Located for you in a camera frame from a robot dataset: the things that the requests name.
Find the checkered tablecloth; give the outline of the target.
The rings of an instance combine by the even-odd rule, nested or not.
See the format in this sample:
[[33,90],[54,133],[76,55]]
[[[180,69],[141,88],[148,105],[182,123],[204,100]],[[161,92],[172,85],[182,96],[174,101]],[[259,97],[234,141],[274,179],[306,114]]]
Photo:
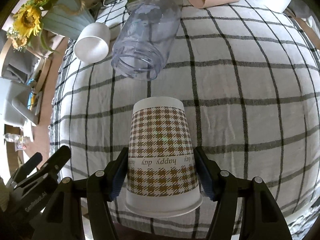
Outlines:
[[71,148],[62,177],[86,178],[129,144],[134,104],[179,99],[191,142],[236,177],[261,177],[284,216],[319,198],[319,51],[291,17],[256,0],[182,3],[168,63],[153,81],[123,77],[107,57],[59,69],[50,152]]

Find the houndstooth paper cup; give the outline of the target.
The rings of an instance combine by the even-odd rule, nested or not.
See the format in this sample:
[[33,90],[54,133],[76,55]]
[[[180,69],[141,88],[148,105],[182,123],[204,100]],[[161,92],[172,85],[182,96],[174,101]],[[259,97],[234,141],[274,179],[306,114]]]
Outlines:
[[202,204],[183,103],[151,97],[133,107],[126,207],[150,218],[185,215]]

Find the clear plastic jar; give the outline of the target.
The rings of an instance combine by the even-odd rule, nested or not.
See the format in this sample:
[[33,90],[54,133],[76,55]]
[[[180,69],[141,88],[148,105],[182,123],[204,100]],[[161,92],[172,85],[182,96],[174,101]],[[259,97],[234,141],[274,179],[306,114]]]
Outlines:
[[173,0],[144,0],[129,15],[112,49],[111,66],[137,80],[154,80],[167,64],[180,26]]

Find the white ceramic cup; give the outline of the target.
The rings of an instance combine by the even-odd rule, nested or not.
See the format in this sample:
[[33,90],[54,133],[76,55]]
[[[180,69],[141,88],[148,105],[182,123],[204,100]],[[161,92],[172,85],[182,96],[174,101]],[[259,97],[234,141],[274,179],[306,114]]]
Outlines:
[[111,33],[103,23],[95,22],[86,26],[79,35],[74,54],[82,62],[96,63],[107,57]]

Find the yellow sunflower bouquet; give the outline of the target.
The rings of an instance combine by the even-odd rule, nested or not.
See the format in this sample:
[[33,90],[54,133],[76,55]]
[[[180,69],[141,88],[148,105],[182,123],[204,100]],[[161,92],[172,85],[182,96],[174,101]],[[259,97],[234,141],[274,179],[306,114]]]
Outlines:
[[85,8],[85,2],[80,2],[80,8],[69,9],[66,5],[58,5],[58,0],[27,0],[20,9],[13,15],[12,27],[7,31],[7,38],[11,40],[16,51],[26,51],[31,47],[31,41],[36,37],[40,38],[44,49],[53,52],[47,45],[42,34],[43,32],[43,12],[52,8],[61,8],[64,12],[75,16],[80,14]]

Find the blue ribbed flower vase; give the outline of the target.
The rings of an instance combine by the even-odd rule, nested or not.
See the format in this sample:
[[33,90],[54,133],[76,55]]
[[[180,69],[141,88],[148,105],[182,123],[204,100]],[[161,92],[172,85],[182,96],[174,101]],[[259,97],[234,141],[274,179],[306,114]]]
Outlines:
[[73,40],[94,22],[83,0],[58,0],[42,18],[44,30]]

